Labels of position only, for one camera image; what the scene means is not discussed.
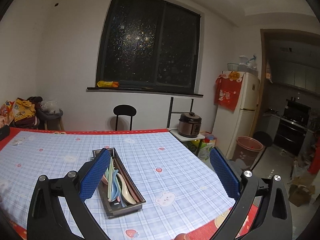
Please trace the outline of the person's right hand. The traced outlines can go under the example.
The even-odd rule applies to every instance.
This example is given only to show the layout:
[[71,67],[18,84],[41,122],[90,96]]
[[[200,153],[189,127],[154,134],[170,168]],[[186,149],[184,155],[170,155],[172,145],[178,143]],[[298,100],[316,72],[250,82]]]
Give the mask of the person's right hand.
[[191,237],[187,233],[178,234],[174,240],[191,240]]

